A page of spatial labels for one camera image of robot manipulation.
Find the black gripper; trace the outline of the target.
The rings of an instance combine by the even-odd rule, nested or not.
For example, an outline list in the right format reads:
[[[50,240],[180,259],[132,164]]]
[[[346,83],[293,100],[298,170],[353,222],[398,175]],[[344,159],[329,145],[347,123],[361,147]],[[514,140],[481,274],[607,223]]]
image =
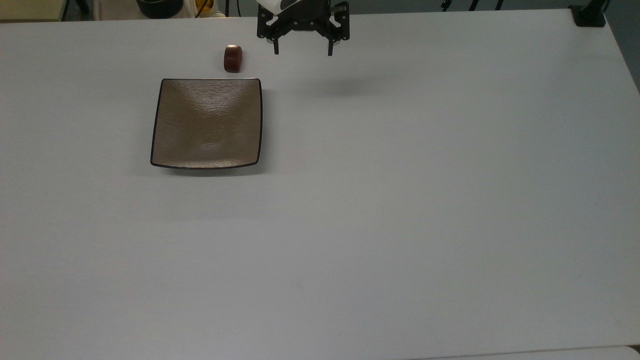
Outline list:
[[[280,53],[279,28],[292,25],[295,30],[308,30],[317,26],[317,33],[327,39],[327,55],[331,57],[340,41],[350,39],[350,3],[332,4],[329,0],[281,0],[279,14],[258,10],[256,36],[273,45],[275,55]]]

